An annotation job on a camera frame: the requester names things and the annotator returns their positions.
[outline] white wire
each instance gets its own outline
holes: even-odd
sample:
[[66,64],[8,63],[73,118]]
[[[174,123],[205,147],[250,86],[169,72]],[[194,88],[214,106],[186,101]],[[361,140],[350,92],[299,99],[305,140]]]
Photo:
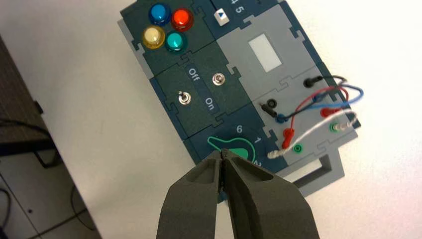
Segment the white wire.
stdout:
[[299,136],[295,140],[295,142],[293,142],[293,143],[290,144],[290,146],[288,148],[269,152],[267,154],[267,157],[269,159],[274,159],[274,158],[277,158],[277,157],[280,157],[280,156],[284,155],[287,151],[289,151],[290,149],[292,149],[297,143],[299,143],[303,138],[305,138],[306,136],[308,136],[310,133],[312,133],[313,131],[315,131],[317,128],[323,126],[327,122],[331,121],[333,118],[338,117],[338,116],[340,116],[342,114],[346,114],[346,113],[353,113],[354,114],[354,118],[350,122],[348,122],[348,123],[337,124],[334,127],[335,130],[345,131],[347,128],[352,127],[356,123],[356,121],[357,121],[356,113],[353,112],[351,109],[345,109],[345,110],[342,110],[342,111],[338,111],[335,114],[332,114],[332,115],[328,116],[324,120],[322,120],[319,123],[317,123],[314,126],[312,126],[310,129],[308,129],[301,136]]

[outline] led light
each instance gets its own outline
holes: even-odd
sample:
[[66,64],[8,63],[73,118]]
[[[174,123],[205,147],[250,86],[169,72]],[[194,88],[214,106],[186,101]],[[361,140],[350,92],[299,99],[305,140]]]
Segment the led light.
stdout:
[[167,36],[166,47],[171,52],[179,52],[186,47],[187,40],[181,32],[170,32]]
[[166,33],[159,26],[149,26],[144,30],[142,41],[150,49],[156,49],[163,45]]
[[186,8],[176,9],[172,17],[172,26],[177,31],[187,31],[194,25],[194,15]]
[[170,21],[171,10],[166,4],[157,3],[151,7],[148,16],[152,24],[163,26]]

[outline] dark green panel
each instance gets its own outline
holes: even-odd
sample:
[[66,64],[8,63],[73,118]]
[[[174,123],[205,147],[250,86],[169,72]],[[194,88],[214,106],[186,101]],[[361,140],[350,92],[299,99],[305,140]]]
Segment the dark green panel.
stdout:
[[[161,86],[168,108],[174,104],[178,111],[177,118],[184,128],[187,136],[191,136],[209,125],[217,126],[222,120],[215,118],[219,115],[229,115],[242,106],[250,103],[250,99],[239,82],[240,74],[235,69],[230,74],[228,64],[223,52],[216,42],[204,47],[200,51],[187,54],[183,57],[186,62],[174,65],[165,70],[156,80]],[[189,75],[189,69],[195,67],[197,76]],[[216,86],[212,82],[215,73],[225,75],[225,83]],[[194,85],[203,81],[200,88]],[[178,91],[188,92],[192,96],[189,105],[183,106],[178,101]],[[207,105],[206,99],[212,98],[213,110]]]
[[[181,55],[185,54],[186,52],[196,52],[202,47],[215,41],[207,25],[202,20],[204,13],[200,12],[198,9],[195,12],[191,8],[191,5],[193,4],[192,0],[162,0],[160,2],[169,5],[172,11],[180,7],[185,7],[191,10],[194,14],[194,25],[191,29],[184,32],[188,40],[188,47],[180,53],[171,53],[167,51],[165,46],[151,50],[145,47],[142,43],[143,31],[147,26],[151,25],[151,22],[148,18],[149,9],[151,6],[157,3],[157,0],[138,0],[120,12],[123,16],[123,20],[126,23],[126,26],[129,28],[129,31],[133,36],[133,46],[136,50],[138,50],[138,44],[142,44],[142,47],[145,50],[145,60],[148,62],[148,65],[154,75],[159,74],[175,63],[180,63]],[[163,26],[163,28],[166,31],[166,34],[174,30],[171,26],[171,23],[166,24]]]

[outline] number 5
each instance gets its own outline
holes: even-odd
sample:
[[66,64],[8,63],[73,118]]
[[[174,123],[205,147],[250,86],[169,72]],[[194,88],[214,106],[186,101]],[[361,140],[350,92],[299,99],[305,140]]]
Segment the number 5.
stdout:
[[237,13],[241,13],[241,12],[243,12],[243,10],[245,10],[245,8],[244,8],[244,7],[242,7],[242,6],[240,6],[240,7],[236,8],[236,12],[237,12]]

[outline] red led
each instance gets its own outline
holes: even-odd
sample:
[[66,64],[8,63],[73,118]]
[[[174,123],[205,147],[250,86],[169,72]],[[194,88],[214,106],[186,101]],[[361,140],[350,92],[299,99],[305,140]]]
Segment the red led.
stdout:
[[177,31],[187,31],[194,25],[194,15],[186,8],[179,8],[174,11],[171,22]]

